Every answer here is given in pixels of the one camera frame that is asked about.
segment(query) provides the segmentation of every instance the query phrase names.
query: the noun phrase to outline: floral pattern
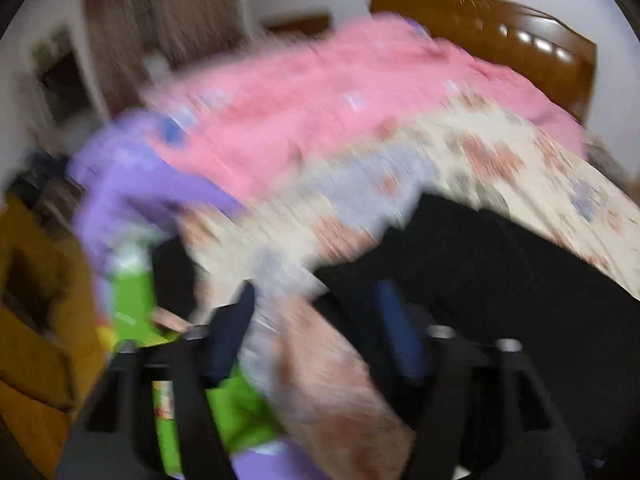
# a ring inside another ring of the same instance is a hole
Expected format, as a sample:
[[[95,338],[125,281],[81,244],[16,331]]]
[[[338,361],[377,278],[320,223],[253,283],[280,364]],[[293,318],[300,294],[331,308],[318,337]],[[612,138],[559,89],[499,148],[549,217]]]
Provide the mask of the floral pattern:
[[[239,360],[286,430],[338,480],[394,478],[412,434],[380,400],[360,357],[308,300],[311,269],[357,258],[424,192],[491,208],[581,256],[640,296],[640,211],[533,124],[481,98],[452,100],[334,156],[231,221],[196,213],[190,246],[212,283],[196,322],[251,279],[256,311]],[[201,236],[200,229],[208,236]]]
[[[492,150],[482,140],[466,135],[461,140],[460,147],[471,163],[471,170],[475,176],[489,184],[497,178],[513,183],[514,174],[524,164],[506,144],[501,144]]]

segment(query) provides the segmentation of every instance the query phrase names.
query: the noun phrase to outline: pink bedding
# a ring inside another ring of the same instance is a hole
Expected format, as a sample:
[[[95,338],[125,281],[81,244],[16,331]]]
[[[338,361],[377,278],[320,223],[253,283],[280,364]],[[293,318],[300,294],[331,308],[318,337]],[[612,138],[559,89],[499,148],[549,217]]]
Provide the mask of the pink bedding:
[[[186,134],[171,144],[157,139],[155,146],[169,164],[247,201],[301,157],[441,107],[465,88],[582,156],[581,127],[526,78],[389,14],[176,85],[161,107]]]

